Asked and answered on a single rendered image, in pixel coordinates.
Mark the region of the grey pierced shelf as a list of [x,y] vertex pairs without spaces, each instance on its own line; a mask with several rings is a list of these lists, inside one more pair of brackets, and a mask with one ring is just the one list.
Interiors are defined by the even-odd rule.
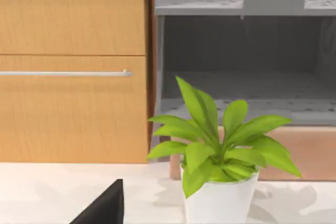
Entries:
[[158,16],[336,16],[336,0],[156,0]]

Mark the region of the wooden cupboard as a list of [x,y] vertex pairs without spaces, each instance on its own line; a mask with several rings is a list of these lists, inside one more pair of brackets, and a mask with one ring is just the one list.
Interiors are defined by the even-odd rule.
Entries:
[[145,0],[143,55],[19,56],[146,57],[148,151],[160,140],[149,117],[188,117],[176,77],[218,113],[236,99],[336,99],[336,16],[158,16],[155,3]]

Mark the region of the green plant in white pot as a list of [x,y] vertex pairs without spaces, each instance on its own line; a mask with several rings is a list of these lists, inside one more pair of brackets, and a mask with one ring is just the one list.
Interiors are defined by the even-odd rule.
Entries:
[[182,78],[177,83],[191,117],[151,117],[151,122],[161,125],[155,135],[170,140],[153,147],[148,158],[181,157],[185,215],[190,224],[242,224],[261,168],[270,165],[301,176],[289,151],[268,136],[290,119],[262,115],[246,121],[245,100],[229,103],[223,116],[218,116],[210,95]]

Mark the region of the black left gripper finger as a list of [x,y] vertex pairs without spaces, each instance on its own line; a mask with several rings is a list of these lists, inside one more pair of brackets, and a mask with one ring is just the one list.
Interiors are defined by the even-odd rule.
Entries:
[[123,179],[117,179],[69,224],[124,224],[123,222]]

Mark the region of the plain wooden drawer front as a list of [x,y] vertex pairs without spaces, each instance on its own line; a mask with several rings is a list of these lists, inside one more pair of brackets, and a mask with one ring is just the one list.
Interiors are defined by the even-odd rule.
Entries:
[[0,54],[144,53],[145,0],[0,0]]

